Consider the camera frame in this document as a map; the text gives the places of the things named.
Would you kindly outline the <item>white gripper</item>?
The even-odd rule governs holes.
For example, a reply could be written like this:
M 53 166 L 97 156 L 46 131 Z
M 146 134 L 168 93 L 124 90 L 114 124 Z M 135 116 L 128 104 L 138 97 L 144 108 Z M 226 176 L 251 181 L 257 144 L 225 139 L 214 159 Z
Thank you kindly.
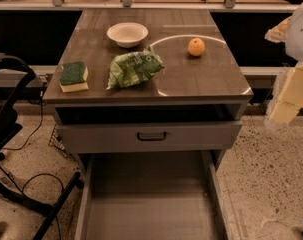
M 278 25 L 269 29 L 264 38 L 273 43 L 286 41 L 286 54 L 303 61 L 303 2 Z M 278 130 L 289 125 L 303 108 L 303 63 L 277 76 L 273 98 L 268 104 L 265 126 Z

